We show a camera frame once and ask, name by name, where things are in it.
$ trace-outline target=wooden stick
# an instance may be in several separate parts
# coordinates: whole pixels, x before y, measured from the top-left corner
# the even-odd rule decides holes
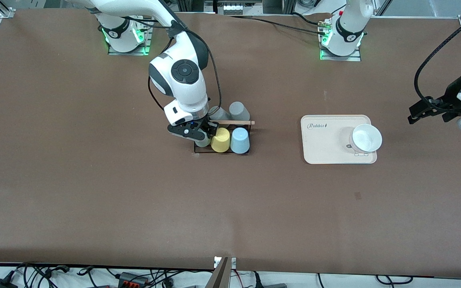
[[[218,122],[223,125],[255,125],[255,121],[236,121],[236,120],[210,120],[211,122]]]

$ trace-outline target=logo on tray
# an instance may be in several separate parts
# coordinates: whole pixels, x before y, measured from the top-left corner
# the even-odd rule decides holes
[[[307,125],[307,129],[309,130],[312,130],[314,128],[325,128],[326,127],[326,123],[325,124],[314,124],[314,123],[309,123],[309,125]]]

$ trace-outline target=white tray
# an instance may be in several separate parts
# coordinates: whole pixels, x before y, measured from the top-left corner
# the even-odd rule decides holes
[[[309,164],[373,164],[377,153],[358,153],[350,135],[360,124],[371,124],[365,115],[305,115],[301,120],[303,157]]]

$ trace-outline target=brown tabletop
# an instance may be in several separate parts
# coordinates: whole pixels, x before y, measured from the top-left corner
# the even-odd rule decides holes
[[[0,261],[211,268],[229,255],[241,270],[461,276],[461,131],[406,119],[417,67],[457,20],[372,19],[362,62],[331,62],[313,34],[181,18],[212,48],[223,107],[242,101],[257,123],[248,156],[194,155],[167,132],[146,87],[164,31],[150,56],[117,57],[86,11],[3,20]],[[210,65],[204,75],[216,104]],[[438,97],[459,75],[461,34],[421,89]],[[377,162],[307,164],[308,114],[369,116]]]

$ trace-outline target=yellow cup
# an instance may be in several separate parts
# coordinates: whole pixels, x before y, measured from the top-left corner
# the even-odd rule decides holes
[[[231,134],[225,128],[218,128],[211,139],[211,148],[218,153],[224,153],[231,146]]]

